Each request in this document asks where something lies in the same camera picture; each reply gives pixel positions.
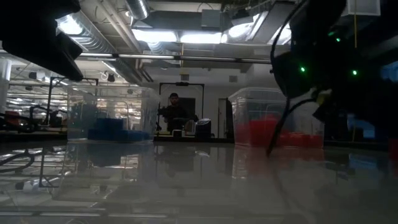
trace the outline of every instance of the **plastic container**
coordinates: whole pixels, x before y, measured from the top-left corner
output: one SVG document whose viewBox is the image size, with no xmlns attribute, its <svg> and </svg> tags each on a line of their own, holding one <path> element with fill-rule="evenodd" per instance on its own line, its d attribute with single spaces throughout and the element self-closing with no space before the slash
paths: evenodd
<svg viewBox="0 0 398 224">
<path fill-rule="evenodd" d="M 293 99 L 291 106 L 309 96 Z M 282 117 L 286 97 L 271 88 L 243 88 L 229 98 L 233 110 L 235 144 L 267 147 Z M 316 103 L 298 107 L 285 121 L 276 146 L 323 147 L 323 124 L 312 114 Z"/>
<path fill-rule="evenodd" d="M 160 96 L 151 88 L 68 86 L 68 140 L 153 140 Z"/>
</svg>

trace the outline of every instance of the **fluorescent light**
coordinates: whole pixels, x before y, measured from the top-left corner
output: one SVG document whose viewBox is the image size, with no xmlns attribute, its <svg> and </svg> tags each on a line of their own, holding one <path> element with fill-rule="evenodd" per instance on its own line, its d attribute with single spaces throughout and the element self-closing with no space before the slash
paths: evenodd
<svg viewBox="0 0 398 224">
<path fill-rule="evenodd" d="M 223 34 L 223 36 L 221 36 L 221 43 L 227 43 L 228 41 L 228 35 Z"/>
<path fill-rule="evenodd" d="M 72 18 L 71 15 L 57 19 L 58 28 L 69 35 L 78 35 L 83 32 L 83 28 Z"/>
<path fill-rule="evenodd" d="M 272 38 L 268 41 L 268 44 L 272 44 L 276 38 L 276 35 L 279 33 L 280 28 L 275 32 Z M 290 26 L 287 24 L 282 32 L 280 33 L 277 44 L 284 45 L 292 38 L 292 31 L 290 31 Z"/>
<path fill-rule="evenodd" d="M 229 29 L 228 34 L 232 38 L 240 37 L 243 34 L 249 32 L 251 27 L 252 27 L 252 25 L 253 25 L 253 23 L 250 22 L 250 23 L 245 23 L 245 24 L 240 24 L 240 25 L 234 26 L 234 27 Z"/>
<path fill-rule="evenodd" d="M 176 42 L 177 36 L 173 31 L 158 30 L 137 30 L 133 29 L 132 33 L 137 40 L 154 43 L 154 42 Z"/>
<path fill-rule="evenodd" d="M 15 105 L 18 105 L 18 104 L 19 104 L 18 101 L 14 101 L 14 100 L 7 100 L 7 101 L 10 102 L 10 103 L 12 103 L 12 104 L 15 104 Z"/>
<path fill-rule="evenodd" d="M 262 13 L 253 16 L 254 27 L 250 31 L 250 34 L 247 36 L 246 40 L 252 40 L 254 38 L 254 36 L 257 34 L 258 30 L 260 29 L 262 23 L 266 19 L 267 15 L 268 11 L 264 11 Z"/>
<path fill-rule="evenodd" d="M 204 34 L 204 33 L 192 33 L 185 34 L 181 37 L 182 43 L 190 44 L 219 44 L 221 42 L 221 33 L 215 34 Z"/>
</svg>

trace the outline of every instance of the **ceiling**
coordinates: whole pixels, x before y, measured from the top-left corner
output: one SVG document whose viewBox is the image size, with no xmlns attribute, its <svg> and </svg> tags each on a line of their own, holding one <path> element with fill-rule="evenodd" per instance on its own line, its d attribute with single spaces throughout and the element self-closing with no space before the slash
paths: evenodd
<svg viewBox="0 0 398 224">
<path fill-rule="evenodd" d="M 107 0 L 110 4 L 107 5 L 105 0 L 80 0 L 81 12 L 79 17 L 87 21 L 86 27 L 89 28 L 90 34 L 96 36 L 101 43 L 106 44 L 107 49 L 112 53 L 128 53 L 128 54 L 153 54 L 153 49 L 149 48 L 147 42 L 137 40 L 133 32 L 127 34 L 124 30 L 131 31 L 131 18 L 127 14 L 125 0 Z M 165 15 L 177 14 L 180 12 L 189 12 L 192 15 L 201 15 L 204 9 L 221 10 L 222 12 L 232 15 L 237 9 L 249 8 L 250 17 L 253 17 L 253 22 L 250 30 L 245 34 L 245 38 L 228 39 L 227 43 L 222 44 L 190 44 L 180 42 L 163 42 L 163 51 L 168 54 L 177 55 L 195 55 L 195 56 L 212 56 L 212 57 L 234 57 L 234 58 L 269 58 L 271 46 L 268 44 L 271 37 L 283 23 L 287 14 L 293 9 L 295 1 L 224 1 L 224 0 L 148 0 L 150 7 L 150 14 L 155 12 L 164 12 Z M 100 4 L 104 5 L 107 12 L 104 12 Z M 390 24 L 390 29 L 385 28 L 383 32 L 379 31 L 373 38 L 367 38 L 369 34 L 375 33 L 379 30 L 381 24 L 385 24 L 390 19 L 390 16 L 396 9 L 388 1 L 381 1 L 381 14 L 382 16 L 358 16 L 359 26 L 359 44 L 364 44 L 363 49 L 368 50 L 377 46 L 378 43 L 384 43 L 384 51 L 379 53 L 391 54 L 396 49 L 396 35 L 397 25 Z M 117 12 L 117 16 L 113 15 L 112 9 Z M 184 18 L 177 18 L 179 23 L 183 23 Z M 179 30 L 178 25 L 171 24 L 175 30 Z M 258 24 L 258 31 L 253 32 Z M 349 40 L 353 36 L 352 32 L 353 17 L 351 15 L 344 16 L 338 22 L 338 26 L 342 27 L 341 30 L 345 31 L 345 36 Z M 286 52 L 290 49 L 289 40 L 287 39 L 283 45 L 278 45 L 276 54 Z M 44 72 L 46 77 L 56 77 L 55 73 L 40 68 L 25 60 L 12 57 L 8 54 L 1 54 L 0 57 L 9 58 L 13 61 L 12 75 L 11 75 L 11 88 L 9 92 L 14 94 L 12 99 L 20 98 L 22 95 L 17 93 L 28 93 L 35 96 L 26 98 L 28 102 L 46 104 L 46 95 L 49 88 L 46 86 L 49 81 L 33 80 L 29 78 L 30 72 Z M 254 67 L 249 63 L 221 63 L 221 62 L 201 62 L 201 61 L 185 61 L 185 62 L 170 62 L 161 60 L 144 60 L 138 62 L 134 59 L 123 60 L 124 66 L 128 69 L 119 69 L 116 63 L 113 67 L 117 72 L 109 66 L 109 62 L 102 62 L 100 60 L 88 60 L 78 58 L 76 64 L 84 74 L 85 78 L 98 78 L 100 85 L 146 85 L 150 82 L 179 82 L 181 80 L 180 74 L 189 74 L 190 82 L 204 83 L 206 85 L 235 85 L 245 86 L 250 83 L 255 83 L 256 79 L 253 77 L 272 77 L 269 73 L 269 66 L 267 67 Z M 141 71 L 144 69 L 150 77 L 145 76 Z M 107 81 L 109 74 L 115 74 L 115 81 L 113 83 Z M 230 76 L 237 77 L 236 82 L 230 82 Z M 81 85 L 89 85 L 89 83 L 82 82 Z M 26 85 L 32 85 L 33 90 L 26 90 Z M 63 98 L 65 91 L 63 88 L 55 88 L 54 95 L 60 95 Z M 65 101 L 54 103 L 54 106 L 64 105 Z"/>
</svg>

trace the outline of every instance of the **wall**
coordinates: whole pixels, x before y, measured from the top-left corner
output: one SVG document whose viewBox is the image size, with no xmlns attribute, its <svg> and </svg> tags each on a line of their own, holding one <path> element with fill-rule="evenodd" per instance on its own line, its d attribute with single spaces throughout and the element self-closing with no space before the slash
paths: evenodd
<svg viewBox="0 0 398 224">
<path fill-rule="evenodd" d="M 146 84 L 147 87 L 153 88 L 159 92 L 159 84 Z M 218 133 L 218 99 L 227 98 L 243 86 L 211 86 L 205 85 L 205 102 L 203 107 L 203 117 L 211 119 L 211 132 L 217 136 Z M 196 114 L 201 118 L 201 87 L 198 86 L 175 86 L 163 85 L 162 86 L 162 101 L 160 106 L 167 106 L 168 98 L 171 93 L 177 93 L 180 97 L 188 97 L 196 99 Z M 160 119 L 160 125 L 163 130 L 167 125 Z"/>
<path fill-rule="evenodd" d="M 184 73 L 190 74 L 189 83 L 205 84 L 205 102 L 203 108 L 203 117 L 211 119 L 211 132 L 217 136 L 218 133 L 218 100 L 227 98 L 236 91 L 244 87 L 267 87 L 278 88 L 274 75 L 269 73 L 271 65 L 252 65 L 247 73 L 241 73 L 237 69 L 207 69 L 202 68 L 184 68 Z M 155 80 L 155 83 L 144 84 L 159 92 L 159 82 L 180 82 L 180 68 L 169 68 L 161 70 L 160 68 L 146 68 L 147 72 Z M 237 75 L 237 83 L 229 83 L 229 76 Z M 201 94 L 200 86 L 175 86 L 162 85 L 162 101 L 160 106 L 167 106 L 171 93 L 177 93 L 180 97 L 196 99 L 196 115 L 201 118 Z M 160 119 L 160 126 L 163 130 L 167 125 Z"/>
</svg>

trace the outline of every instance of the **red objects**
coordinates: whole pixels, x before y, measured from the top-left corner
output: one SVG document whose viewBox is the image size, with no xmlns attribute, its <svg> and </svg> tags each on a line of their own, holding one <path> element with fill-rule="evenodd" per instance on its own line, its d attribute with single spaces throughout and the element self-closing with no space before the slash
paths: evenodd
<svg viewBox="0 0 398 224">
<path fill-rule="evenodd" d="M 19 116 L 19 113 L 16 112 L 16 111 L 6 111 L 6 114 Z M 6 121 L 8 123 L 13 124 L 13 125 L 19 126 L 19 119 L 18 118 L 6 118 Z"/>
<path fill-rule="evenodd" d="M 262 120 L 252 120 L 246 125 L 238 126 L 236 128 L 235 143 L 254 147 L 267 147 L 271 142 L 278 120 L 273 114 L 268 114 Z M 323 138 L 318 135 L 290 133 L 288 130 L 282 129 L 276 146 L 322 148 Z"/>
</svg>

